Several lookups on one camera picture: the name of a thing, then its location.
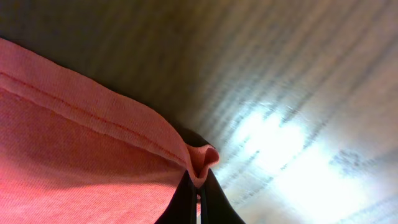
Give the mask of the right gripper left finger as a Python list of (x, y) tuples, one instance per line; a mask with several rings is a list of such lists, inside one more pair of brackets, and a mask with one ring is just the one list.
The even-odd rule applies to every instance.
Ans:
[(173, 197), (155, 224), (196, 224), (197, 188), (188, 171), (179, 182)]

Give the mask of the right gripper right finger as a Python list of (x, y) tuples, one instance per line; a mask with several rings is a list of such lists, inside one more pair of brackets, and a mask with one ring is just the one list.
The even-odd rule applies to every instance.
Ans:
[(211, 169), (198, 193), (201, 198), (201, 224), (245, 224), (229, 203)]

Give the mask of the red printed t-shirt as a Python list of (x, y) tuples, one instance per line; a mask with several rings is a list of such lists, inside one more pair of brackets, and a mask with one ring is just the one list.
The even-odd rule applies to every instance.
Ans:
[(158, 113), (1, 41), (1, 222), (154, 223), (219, 161)]

